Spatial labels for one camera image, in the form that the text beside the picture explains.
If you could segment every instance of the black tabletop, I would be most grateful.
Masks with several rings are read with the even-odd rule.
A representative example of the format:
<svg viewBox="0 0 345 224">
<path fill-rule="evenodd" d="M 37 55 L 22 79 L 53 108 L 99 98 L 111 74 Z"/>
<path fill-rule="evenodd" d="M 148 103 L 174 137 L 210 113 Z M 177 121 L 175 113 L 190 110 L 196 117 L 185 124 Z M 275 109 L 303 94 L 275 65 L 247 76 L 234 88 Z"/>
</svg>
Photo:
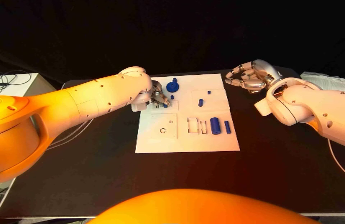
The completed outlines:
<svg viewBox="0 0 345 224">
<path fill-rule="evenodd" d="M 299 77 L 277 69 L 285 77 Z M 224 77 L 227 71 L 165 76 Z M 65 87 L 83 82 L 69 81 Z M 306 124 L 288 127 L 272 114 L 260 116 L 254 103 L 265 93 L 224 88 L 239 152 L 135 154 L 139 112 L 128 106 L 95 118 L 78 138 L 46 151 L 13 183 L 0 217 L 96 216 L 141 194 L 178 188 L 239 194 L 299 213 L 345 213 L 345 173 L 328 140 Z M 345 147 L 332 147 L 345 166 Z"/>
</svg>

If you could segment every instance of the blue object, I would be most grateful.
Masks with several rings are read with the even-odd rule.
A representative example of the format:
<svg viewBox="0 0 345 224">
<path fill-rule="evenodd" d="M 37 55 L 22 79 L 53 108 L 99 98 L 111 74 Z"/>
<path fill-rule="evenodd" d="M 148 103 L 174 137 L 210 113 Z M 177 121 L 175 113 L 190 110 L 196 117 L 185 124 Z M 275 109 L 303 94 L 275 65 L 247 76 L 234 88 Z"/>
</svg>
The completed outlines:
<svg viewBox="0 0 345 224">
<path fill-rule="evenodd" d="M 211 134 L 217 135 L 221 133 L 221 127 L 220 127 L 220 120 L 219 118 L 211 118 L 210 119 L 210 129 L 211 129 Z"/>
<path fill-rule="evenodd" d="M 200 99 L 198 101 L 198 106 L 203 107 L 203 99 Z"/>
<path fill-rule="evenodd" d="M 231 130 L 230 130 L 229 121 L 224 121 L 224 128 L 226 128 L 226 133 L 230 134 Z"/>
<path fill-rule="evenodd" d="M 170 83 L 167 84 L 167 91 L 168 91 L 170 93 L 175 93 L 175 92 L 178 91 L 178 89 L 180 89 L 178 80 L 174 78 L 174 79 L 173 79 L 173 82 L 170 82 Z"/>
</svg>

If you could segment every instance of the robotic hand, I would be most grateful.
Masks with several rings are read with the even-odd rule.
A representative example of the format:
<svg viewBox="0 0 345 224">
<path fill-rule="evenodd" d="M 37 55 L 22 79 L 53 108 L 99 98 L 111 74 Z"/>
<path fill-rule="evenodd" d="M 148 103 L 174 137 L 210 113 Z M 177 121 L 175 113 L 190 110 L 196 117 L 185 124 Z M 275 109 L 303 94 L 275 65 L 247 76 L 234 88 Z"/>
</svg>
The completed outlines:
<svg viewBox="0 0 345 224">
<path fill-rule="evenodd" d="M 141 67 L 33 97 L 0 96 L 0 183 L 36 163 L 58 135 L 131 104 L 170 106 L 161 84 Z"/>
<path fill-rule="evenodd" d="M 240 71 L 243 80 L 231 79 Z M 288 126 L 298 122 L 309 124 L 323 137 L 345 145 L 345 92 L 322 90 L 298 78 L 283 78 L 260 59 L 236 67 L 224 81 L 250 93 L 266 88 L 266 98 L 254 104 L 260 114 L 273 113 Z"/>
</svg>

